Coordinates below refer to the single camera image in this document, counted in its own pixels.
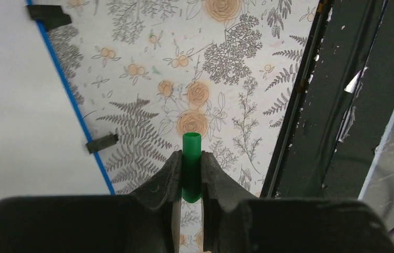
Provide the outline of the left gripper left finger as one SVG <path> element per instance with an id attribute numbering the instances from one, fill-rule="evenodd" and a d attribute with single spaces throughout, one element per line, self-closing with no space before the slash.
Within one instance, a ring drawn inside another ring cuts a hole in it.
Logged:
<path id="1" fill-rule="evenodd" d="M 0 200 L 0 252 L 178 252 L 182 152 L 129 194 Z"/>

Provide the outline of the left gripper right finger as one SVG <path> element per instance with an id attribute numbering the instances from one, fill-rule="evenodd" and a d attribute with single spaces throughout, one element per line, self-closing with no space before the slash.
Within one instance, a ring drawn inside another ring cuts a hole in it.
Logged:
<path id="1" fill-rule="evenodd" d="M 394 252 L 378 215 L 352 199 L 257 198 L 201 154 L 203 249 L 209 252 Z"/>

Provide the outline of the green marker cap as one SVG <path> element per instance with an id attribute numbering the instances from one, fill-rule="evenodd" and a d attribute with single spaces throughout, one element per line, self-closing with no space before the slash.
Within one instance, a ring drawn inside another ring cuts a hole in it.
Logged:
<path id="1" fill-rule="evenodd" d="M 182 198 L 195 203 L 201 196 L 201 135 L 185 133 L 182 137 Z"/>

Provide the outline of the blue framed whiteboard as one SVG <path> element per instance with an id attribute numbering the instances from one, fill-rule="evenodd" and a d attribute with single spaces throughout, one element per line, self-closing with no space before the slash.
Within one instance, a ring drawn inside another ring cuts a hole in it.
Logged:
<path id="1" fill-rule="evenodd" d="M 0 200 L 108 194 L 25 1 L 0 1 Z"/>

